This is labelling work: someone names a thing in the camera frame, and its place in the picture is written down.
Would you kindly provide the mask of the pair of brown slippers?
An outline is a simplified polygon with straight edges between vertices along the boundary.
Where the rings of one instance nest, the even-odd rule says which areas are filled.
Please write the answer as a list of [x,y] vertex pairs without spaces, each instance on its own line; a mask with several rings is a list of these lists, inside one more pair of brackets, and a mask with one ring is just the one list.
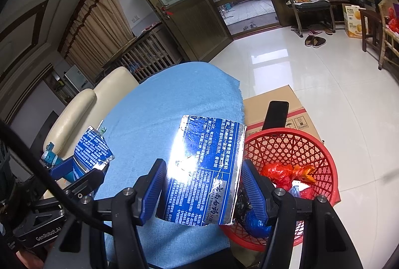
[[304,45],[306,47],[313,47],[313,48],[320,48],[320,46],[325,45],[325,43],[326,43],[325,38],[315,35],[309,35],[304,41]]

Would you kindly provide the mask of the blue toothpaste box piece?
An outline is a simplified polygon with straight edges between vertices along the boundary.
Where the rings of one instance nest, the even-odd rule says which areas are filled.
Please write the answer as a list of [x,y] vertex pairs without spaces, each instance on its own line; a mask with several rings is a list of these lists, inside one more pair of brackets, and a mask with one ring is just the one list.
[[167,162],[156,216],[187,226],[233,224],[246,127],[184,115]]

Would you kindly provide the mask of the green candy wrapper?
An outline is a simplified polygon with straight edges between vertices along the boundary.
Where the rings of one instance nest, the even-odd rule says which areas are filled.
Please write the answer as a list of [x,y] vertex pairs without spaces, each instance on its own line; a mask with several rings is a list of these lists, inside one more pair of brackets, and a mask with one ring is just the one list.
[[101,127],[101,128],[99,129],[100,135],[104,135],[106,131],[107,131],[107,129],[106,129],[105,127]]

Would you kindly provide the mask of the black smartphone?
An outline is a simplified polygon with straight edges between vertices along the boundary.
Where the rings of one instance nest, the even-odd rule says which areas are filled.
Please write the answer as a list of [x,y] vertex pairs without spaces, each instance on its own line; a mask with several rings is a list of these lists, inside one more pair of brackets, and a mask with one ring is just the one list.
[[285,128],[289,106],[288,101],[270,101],[262,130]]

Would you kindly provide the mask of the blue plastic bag bundle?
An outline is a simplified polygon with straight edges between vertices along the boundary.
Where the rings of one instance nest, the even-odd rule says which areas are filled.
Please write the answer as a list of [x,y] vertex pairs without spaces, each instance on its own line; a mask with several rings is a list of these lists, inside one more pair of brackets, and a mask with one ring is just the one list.
[[244,228],[254,238],[266,239],[271,234],[271,226],[257,219],[254,210],[248,210],[244,216]]

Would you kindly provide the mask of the blue water bottle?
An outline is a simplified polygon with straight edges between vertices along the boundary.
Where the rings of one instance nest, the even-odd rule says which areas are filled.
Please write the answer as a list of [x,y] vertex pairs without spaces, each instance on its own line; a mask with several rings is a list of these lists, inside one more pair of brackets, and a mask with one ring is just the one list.
[[67,182],[73,183],[85,175],[85,171],[81,168],[75,156],[62,159],[53,149],[54,144],[48,143],[41,160],[44,161],[45,166],[49,169],[50,176],[54,180],[65,179]]

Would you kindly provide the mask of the beige curtain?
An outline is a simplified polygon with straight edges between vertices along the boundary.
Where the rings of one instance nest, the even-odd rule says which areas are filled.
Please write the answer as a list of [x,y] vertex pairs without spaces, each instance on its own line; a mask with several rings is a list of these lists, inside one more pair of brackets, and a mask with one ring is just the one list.
[[103,65],[134,37],[119,0],[80,0],[58,51],[93,83]]

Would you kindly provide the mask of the torn blue box flap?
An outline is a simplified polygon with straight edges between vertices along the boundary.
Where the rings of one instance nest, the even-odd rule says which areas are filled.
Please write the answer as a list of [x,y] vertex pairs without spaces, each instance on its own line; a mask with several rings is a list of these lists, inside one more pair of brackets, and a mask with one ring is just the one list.
[[76,144],[74,157],[85,171],[93,168],[103,171],[115,158],[102,134],[92,126],[83,133]]

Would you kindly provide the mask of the red plastic bag bundle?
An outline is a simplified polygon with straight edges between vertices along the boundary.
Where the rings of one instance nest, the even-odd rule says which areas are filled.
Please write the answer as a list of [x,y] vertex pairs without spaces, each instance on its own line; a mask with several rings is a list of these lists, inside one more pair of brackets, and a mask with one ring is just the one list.
[[294,166],[283,164],[266,164],[260,174],[269,178],[276,188],[288,191],[294,197],[302,199],[313,199],[314,184],[305,184],[299,180],[292,180],[292,170]]

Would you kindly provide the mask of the orange plastic bag bundle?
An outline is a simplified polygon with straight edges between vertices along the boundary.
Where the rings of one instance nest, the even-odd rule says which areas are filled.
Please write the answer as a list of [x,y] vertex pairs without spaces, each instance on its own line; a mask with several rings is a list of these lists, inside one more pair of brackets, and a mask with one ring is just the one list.
[[316,179],[313,177],[315,171],[316,167],[313,165],[295,165],[292,170],[292,180],[299,180],[305,184],[315,184]]

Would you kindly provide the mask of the blue table cloth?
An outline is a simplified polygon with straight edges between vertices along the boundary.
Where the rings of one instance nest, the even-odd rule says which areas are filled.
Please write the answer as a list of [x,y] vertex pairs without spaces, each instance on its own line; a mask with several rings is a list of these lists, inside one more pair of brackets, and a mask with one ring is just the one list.
[[[184,115],[244,121],[239,81],[205,62],[187,62],[150,77],[106,116],[105,141],[115,158],[96,199],[114,197],[168,160]],[[185,226],[152,217],[138,229],[147,261],[177,268],[230,246],[219,226]]]

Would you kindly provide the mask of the black plastic bag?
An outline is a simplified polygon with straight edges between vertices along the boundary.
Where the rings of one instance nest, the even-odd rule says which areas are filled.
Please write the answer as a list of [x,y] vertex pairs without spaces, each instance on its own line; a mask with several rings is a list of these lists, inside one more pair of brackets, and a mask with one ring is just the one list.
[[245,217],[246,214],[252,210],[252,205],[250,203],[248,194],[246,193],[246,190],[241,183],[239,186],[239,190],[237,193],[237,200],[235,203],[235,212],[234,212],[234,217],[235,221],[238,221],[240,223],[245,222]]

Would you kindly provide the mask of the orange printed carton box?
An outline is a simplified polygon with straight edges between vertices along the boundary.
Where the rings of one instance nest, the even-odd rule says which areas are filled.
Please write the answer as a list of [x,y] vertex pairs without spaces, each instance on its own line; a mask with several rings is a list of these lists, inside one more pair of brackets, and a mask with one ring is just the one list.
[[365,8],[351,4],[342,4],[342,9],[347,36],[350,38],[361,39],[363,37],[363,29],[360,12],[365,10]]

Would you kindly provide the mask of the red plastic mesh basket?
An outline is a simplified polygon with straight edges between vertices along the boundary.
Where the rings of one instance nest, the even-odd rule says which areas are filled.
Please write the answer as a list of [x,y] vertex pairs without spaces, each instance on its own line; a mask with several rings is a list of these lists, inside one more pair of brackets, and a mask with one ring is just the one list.
[[[257,132],[245,138],[244,159],[251,160],[260,174],[266,164],[313,165],[314,197],[324,195],[334,206],[340,202],[338,175],[335,162],[324,143],[315,137],[295,129],[276,128]],[[254,238],[244,228],[244,222],[221,226],[223,233],[246,249],[262,252],[266,239]]]

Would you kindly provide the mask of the cream leather sofa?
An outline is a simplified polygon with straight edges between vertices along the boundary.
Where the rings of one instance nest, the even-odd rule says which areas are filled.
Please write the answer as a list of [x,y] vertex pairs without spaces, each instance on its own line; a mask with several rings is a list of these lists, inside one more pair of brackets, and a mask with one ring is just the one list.
[[110,111],[138,86],[125,67],[111,71],[95,88],[82,90],[72,99],[51,127],[43,147],[51,143],[57,157],[72,157],[84,133],[91,127],[104,128],[102,122]]

